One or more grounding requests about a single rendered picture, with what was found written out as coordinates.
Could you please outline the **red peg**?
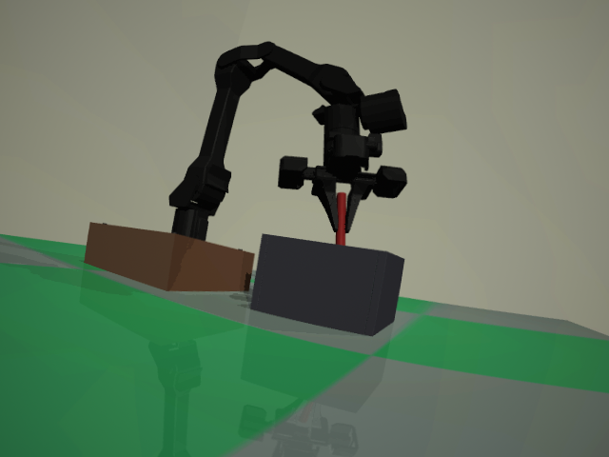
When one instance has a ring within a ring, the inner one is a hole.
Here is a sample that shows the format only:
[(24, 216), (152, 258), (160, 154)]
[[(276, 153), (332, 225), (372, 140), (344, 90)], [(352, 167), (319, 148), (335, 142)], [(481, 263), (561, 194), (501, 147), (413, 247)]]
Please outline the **red peg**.
[(336, 245), (345, 246), (345, 224), (346, 224), (346, 193), (337, 193), (337, 206), (339, 225), (338, 231), (336, 232)]

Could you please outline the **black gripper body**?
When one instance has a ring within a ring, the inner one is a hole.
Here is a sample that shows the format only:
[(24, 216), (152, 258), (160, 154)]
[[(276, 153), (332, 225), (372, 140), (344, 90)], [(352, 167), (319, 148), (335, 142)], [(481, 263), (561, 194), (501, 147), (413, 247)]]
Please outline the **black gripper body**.
[[(324, 134), (324, 165), (310, 168), (307, 166), (307, 157), (287, 156), (280, 159), (278, 187), (281, 189), (299, 189), (305, 180), (312, 180), (316, 176), (337, 177), (337, 183), (349, 184), (352, 188), (355, 179), (374, 181), (373, 192), (377, 197), (396, 198), (407, 185), (406, 173), (402, 168), (392, 166), (380, 166), (377, 174), (373, 172), (362, 172), (360, 163), (332, 160), (328, 155), (336, 134), (349, 134), (361, 136), (357, 131), (348, 128), (337, 128), (328, 130)], [(336, 163), (330, 167), (329, 163)]]

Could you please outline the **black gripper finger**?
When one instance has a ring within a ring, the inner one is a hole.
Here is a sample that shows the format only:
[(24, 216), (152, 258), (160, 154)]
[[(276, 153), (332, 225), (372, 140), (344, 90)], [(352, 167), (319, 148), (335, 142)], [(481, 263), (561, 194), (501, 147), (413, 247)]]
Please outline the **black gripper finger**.
[(311, 191), (312, 195), (318, 196), (324, 206), (334, 232), (338, 231), (339, 225), (336, 186), (337, 177), (316, 176)]
[(347, 197), (345, 232), (349, 233), (356, 215), (360, 200), (366, 199), (374, 187), (374, 181), (355, 179)]

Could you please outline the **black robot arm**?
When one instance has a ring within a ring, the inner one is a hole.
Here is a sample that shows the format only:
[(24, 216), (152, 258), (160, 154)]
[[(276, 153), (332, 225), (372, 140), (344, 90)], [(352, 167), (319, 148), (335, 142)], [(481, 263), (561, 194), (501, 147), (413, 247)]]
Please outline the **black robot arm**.
[[(247, 61), (260, 58), (264, 61), (256, 67)], [(324, 125), (324, 134), (348, 128), (361, 135), (359, 117), (363, 130), (371, 132), (368, 136), (336, 134), (328, 153), (333, 161), (360, 163), (368, 170), (369, 157), (383, 154), (382, 133), (407, 129), (397, 89), (365, 96), (344, 68), (315, 64), (270, 41), (226, 51), (215, 67), (217, 92), (199, 156), (169, 195), (169, 205), (177, 208), (171, 233), (206, 241), (207, 218), (216, 214), (228, 193), (231, 172), (225, 168), (224, 158), (240, 97), (252, 81), (274, 69), (309, 85), (331, 105), (312, 112), (319, 125)]]

